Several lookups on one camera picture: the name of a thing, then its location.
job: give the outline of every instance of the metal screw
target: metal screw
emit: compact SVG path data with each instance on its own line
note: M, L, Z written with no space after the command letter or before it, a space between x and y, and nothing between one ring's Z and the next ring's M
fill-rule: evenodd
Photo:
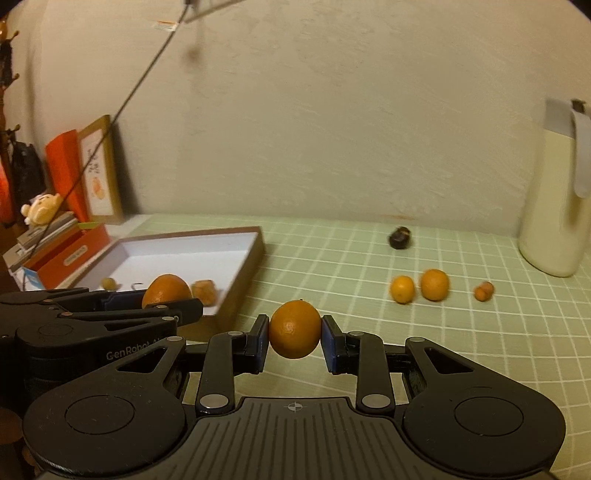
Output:
M225 395L211 393L201 397L199 403L205 408L222 408L228 404L229 400Z
M385 408L390 405L390 399L386 395L379 393L372 393L366 395L361 399L361 403L367 408Z

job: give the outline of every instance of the white container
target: white container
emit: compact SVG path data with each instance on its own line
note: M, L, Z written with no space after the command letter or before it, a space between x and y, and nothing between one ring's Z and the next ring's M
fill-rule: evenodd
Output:
M591 232L591 118L581 110L546 100L543 150L518 241L529 263L556 277L576 272Z

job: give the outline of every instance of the grid pattern tablecloth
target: grid pattern tablecloth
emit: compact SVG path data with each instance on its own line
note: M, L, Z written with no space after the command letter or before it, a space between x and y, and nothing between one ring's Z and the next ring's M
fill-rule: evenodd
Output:
M591 259L572 278L530 266L516 241L498 235L414 227L411 247L387 243L385 223L211 215L154 215L132 235L260 225L267 257L248 294L238 329L257 314L271 317L282 303L304 299L331 314L343 331L362 330L385 343L423 336L552 399L567 423L554 464L560 478L591 478ZM417 293L409 305L388 295L391 279L418 282L428 268L445 271L451 292L432 303ZM494 283L487 303L472 296L482 280ZM353 397L355 377L332 376L320 346L291 361L269 349L261 375L236 379L241 395ZM395 393L405 395L393 374Z

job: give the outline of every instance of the stuffed animal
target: stuffed animal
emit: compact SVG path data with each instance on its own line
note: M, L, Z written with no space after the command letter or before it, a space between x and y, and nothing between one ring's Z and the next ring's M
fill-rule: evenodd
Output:
M25 217L25 223L33 227L46 225L50 222L56 210L61 206L61 195L39 195L33 200L33 204L26 203L21 207L21 213Z

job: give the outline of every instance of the cable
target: cable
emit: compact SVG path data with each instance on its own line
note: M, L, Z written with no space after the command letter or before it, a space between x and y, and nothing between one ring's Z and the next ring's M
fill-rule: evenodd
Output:
M123 112L123 110L125 110L125 107L127 107L127 104L129 103L129 101L134 97L135 92L138 91L139 87L142 85L142 83L144 82L144 80L146 79L146 77L148 76L148 74L150 73L150 71L152 70L152 68L154 67L154 65L156 65L156 62L158 61L158 59L160 58L160 56L164 53L164 50L166 50L166 47L168 47L168 44L173 39L175 33L177 32L178 27L183 22L183 19L184 19L185 15L187 14L187 10L189 9L189 6L190 6L190 2L189 1L186 1L185 2L185 6L183 8L183 13L181 14L180 18L178 19L177 28L175 28L174 30L172 30L171 33L169 33L169 35L166 38L164 44L162 45L162 47L160 47L160 50L158 50L158 53L154 56L154 58L152 59L152 61L148 65L148 68L146 68L144 74L139 78L139 80L137 81L137 83L135 84L135 86L132 88L131 92L129 93L129 95L127 96L127 98L123 102L123 104L119 107L119 110L117 110L117 113L113 117L113 121L111 122L111 124L108 126L107 130L105 131L105 133L101 137L101 139L98 142L98 144L96 145L94 151L90 155L88 161L82 167L82 170L80 171L80 174L78 175L78 178L72 184L72 186L70 187L70 190L68 190L68 193L66 193L65 197L62 198L61 203L60 203L60 206L57 208L57 210L55 211L55 213L51 217L51 220L49 220L49 223L46 225L45 230L43 230L43 233L39 237L39 240L37 240L35 242L35 245L33 246L33 249L31 250L31 255L29 256L29 258L33 258L33 255L35 254L35 252L37 250L37 247L39 247L39 244L45 238L45 236L47 234L47 231L49 230L50 225L56 219L57 214L59 213L59 211L61 209L61 206L64 205L64 202L71 195L71 193L74 191L74 189L78 186L78 184L81 182L82 178L84 178L84 173L85 173L86 169L88 168L88 165L90 165L90 162L92 160L94 160L94 157L95 157L96 153L99 151L100 146L105 141L105 138L107 138L111 134L111 131L113 130L113 126L117 123L117 120L121 116L121 113ZM22 278L22 289L23 290L25 290L25 282L26 282L26 280L27 280L27 275L24 275L23 278Z

